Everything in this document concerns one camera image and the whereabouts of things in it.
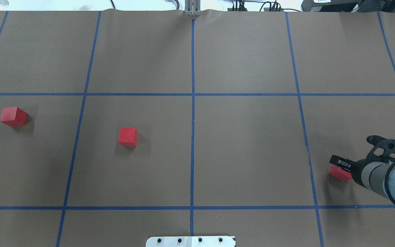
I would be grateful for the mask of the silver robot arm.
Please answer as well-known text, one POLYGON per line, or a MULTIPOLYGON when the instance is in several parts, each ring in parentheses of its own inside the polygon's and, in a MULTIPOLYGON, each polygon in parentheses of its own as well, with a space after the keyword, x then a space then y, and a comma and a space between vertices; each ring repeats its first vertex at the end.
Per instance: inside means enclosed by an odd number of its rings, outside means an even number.
POLYGON ((357 162, 332 155, 329 174, 340 181, 353 180, 395 205, 395 166, 392 161, 362 159, 357 162))

